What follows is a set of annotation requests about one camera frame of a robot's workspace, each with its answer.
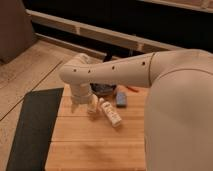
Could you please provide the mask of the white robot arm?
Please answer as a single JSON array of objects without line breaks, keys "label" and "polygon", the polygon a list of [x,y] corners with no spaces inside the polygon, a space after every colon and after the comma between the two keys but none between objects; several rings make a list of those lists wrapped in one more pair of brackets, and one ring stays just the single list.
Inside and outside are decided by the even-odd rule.
[{"label": "white robot arm", "polygon": [[90,101],[90,85],[146,87],[147,171],[213,171],[213,53],[200,49],[152,52],[92,64],[78,54],[60,69],[72,101]]}]

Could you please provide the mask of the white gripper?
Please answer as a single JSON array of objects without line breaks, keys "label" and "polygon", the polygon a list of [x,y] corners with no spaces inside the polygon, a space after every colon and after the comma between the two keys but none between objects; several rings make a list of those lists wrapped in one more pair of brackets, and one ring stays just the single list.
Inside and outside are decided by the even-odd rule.
[{"label": "white gripper", "polygon": [[92,90],[89,84],[73,84],[70,90],[72,112],[75,112],[79,105],[89,104],[92,101]]}]

